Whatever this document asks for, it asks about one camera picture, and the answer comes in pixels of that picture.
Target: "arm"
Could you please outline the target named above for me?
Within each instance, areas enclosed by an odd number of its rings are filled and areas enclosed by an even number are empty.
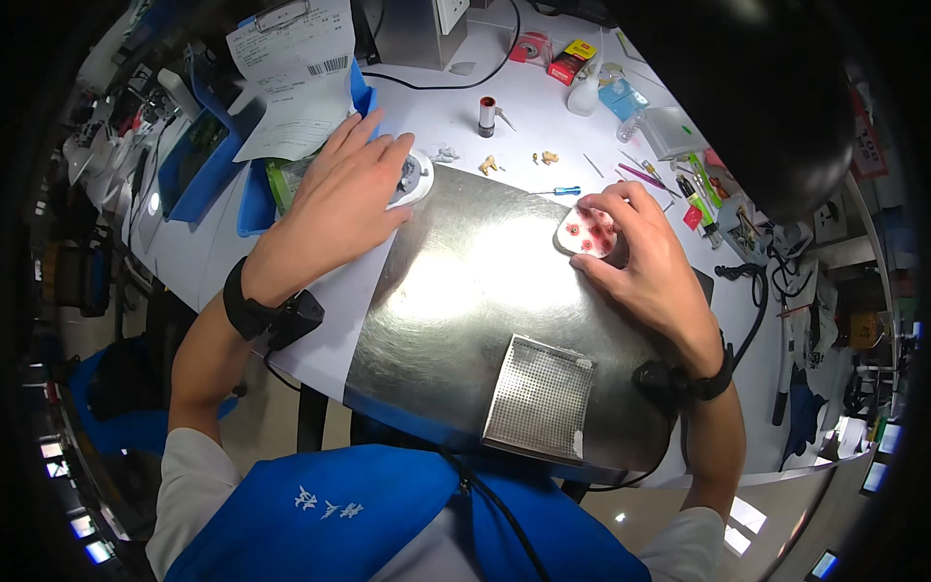
[[[627,266],[616,269],[595,257],[577,254],[571,260],[573,266],[672,340],[692,377],[716,375],[724,357],[718,320],[653,197],[639,183],[618,183],[582,198],[579,206],[611,214],[627,240],[630,257]],[[747,449],[734,383],[717,398],[696,402],[687,413],[687,447],[694,477],[682,509],[711,508],[727,523]]]
[[[413,145],[406,133],[366,143],[384,113],[355,114],[327,140],[285,216],[265,232],[242,268],[246,299],[277,307],[341,264],[382,244],[410,218],[410,209],[385,211]],[[352,216],[351,221],[333,217]],[[214,297],[184,337],[171,370],[169,432],[188,426],[220,443],[217,407],[239,381],[252,342],[226,317],[223,293]]]

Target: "white sleeve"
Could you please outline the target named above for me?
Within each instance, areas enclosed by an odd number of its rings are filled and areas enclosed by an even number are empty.
[[[724,521],[711,508],[681,511],[637,554],[653,582],[715,579],[724,547]]]
[[[233,461],[213,439],[193,428],[175,428],[169,433],[155,506],[155,533],[145,546],[159,581],[241,481]]]

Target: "perforated metal plate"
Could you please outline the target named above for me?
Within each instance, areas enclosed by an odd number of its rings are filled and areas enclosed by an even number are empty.
[[[482,442],[515,453],[582,462],[597,362],[514,335],[494,387]]]

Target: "yellow label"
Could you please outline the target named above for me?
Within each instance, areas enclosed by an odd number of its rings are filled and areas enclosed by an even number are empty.
[[[585,42],[581,38],[576,38],[572,44],[566,47],[562,52],[568,52],[571,55],[575,55],[580,59],[591,59],[595,56],[595,53],[598,52],[597,48],[594,48],[589,43]]]

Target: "blue box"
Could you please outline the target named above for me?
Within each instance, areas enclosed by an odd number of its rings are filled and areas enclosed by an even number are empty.
[[[353,59],[349,71],[349,92],[352,103],[363,116],[375,109],[378,90],[365,84],[365,78]],[[371,133],[369,139],[378,135],[378,128]],[[242,192],[242,202],[239,204],[239,216],[236,218],[236,232],[241,237],[260,235],[275,223],[277,207],[272,196],[272,188],[268,184],[265,174],[264,158],[253,159],[249,165],[249,174],[246,176],[246,185]]]
[[[635,109],[646,109],[650,104],[626,79],[615,79],[598,89],[598,99],[621,121],[627,121]]]
[[[236,163],[233,158],[242,147],[245,137],[220,100],[196,77],[193,64],[191,64],[191,85],[194,88],[194,96],[204,106],[204,111],[200,112],[191,127],[175,143],[171,153],[158,169],[158,188],[163,212],[168,212],[170,221],[198,223],[213,200],[242,169],[242,162]],[[213,150],[204,165],[182,191],[179,172],[184,158],[194,151],[194,143],[190,139],[191,133],[211,114],[229,129],[229,135]]]

